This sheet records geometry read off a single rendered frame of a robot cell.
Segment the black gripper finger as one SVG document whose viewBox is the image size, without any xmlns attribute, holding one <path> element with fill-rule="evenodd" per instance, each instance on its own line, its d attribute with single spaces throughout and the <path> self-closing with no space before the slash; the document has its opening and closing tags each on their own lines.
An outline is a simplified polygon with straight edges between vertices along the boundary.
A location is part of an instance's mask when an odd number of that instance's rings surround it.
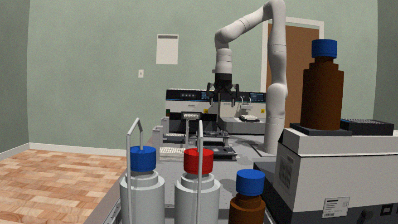
<svg viewBox="0 0 398 224">
<path fill-rule="evenodd" d="M 218 86 L 217 89 L 215 89 L 211 94 L 209 94 L 210 88 L 214 85 L 214 83 L 208 83 L 207 85 L 207 90 L 206 90 L 206 96 L 210 98 L 209 104 L 213 106 L 213 96 L 220 90 L 222 87 L 221 85 Z"/>
<path fill-rule="evenodd" d="M 239 94 L 239 84 L 233 84 L 233 87 L 236 89 L 236 95 L 233 94 L 233 92 L 229 89 L 228 86 L 225 86 L 225 88 L 227 89 L 228 93 L 231 95 L 232 97 L 232 105 L 231 107 L 235 106 L 235 99 L 240 97 Z"/>
</svg>

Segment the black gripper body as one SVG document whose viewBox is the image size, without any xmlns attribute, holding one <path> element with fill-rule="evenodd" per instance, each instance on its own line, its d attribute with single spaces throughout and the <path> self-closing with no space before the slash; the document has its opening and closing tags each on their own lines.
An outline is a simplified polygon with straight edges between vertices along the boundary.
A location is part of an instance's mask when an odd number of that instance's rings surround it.
<svg viewBox="0 0 398 224">
<path fill-rule="evenodd" d="M 219 85 L 221 85 L 222 87 L 220 88 L 218 93 L 228 93 L 225 86 L 228 86 L 229 89 L 231 89 L 233 87 L 232 74 L 230 74 L 230 73 L 215 73 L 214 88 L 217 89 Z"/>
</svg>

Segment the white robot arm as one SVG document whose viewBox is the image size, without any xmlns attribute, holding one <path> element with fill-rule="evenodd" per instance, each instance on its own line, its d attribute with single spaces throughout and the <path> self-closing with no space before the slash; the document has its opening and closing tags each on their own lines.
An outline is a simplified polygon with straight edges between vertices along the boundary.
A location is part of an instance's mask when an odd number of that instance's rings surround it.
<svg viewBox="0 0 398 224">
<path fill-rule="evenodd" d="M 232 74 L 232 51 L 228 43 L 248 32 L 259 23 L 272 19 L 267 42 L 272 83 L 266 93 L 266 124 L 263 152 L 277 154 L 277 144 L 285 124 L 286 82 L 286 5 L 283 0 L 269 0 L 248 14 L 215 33 L 216 65 L 212 73 Z M 282 84 L 282 85 L 281 85 Z"/>
</svg>

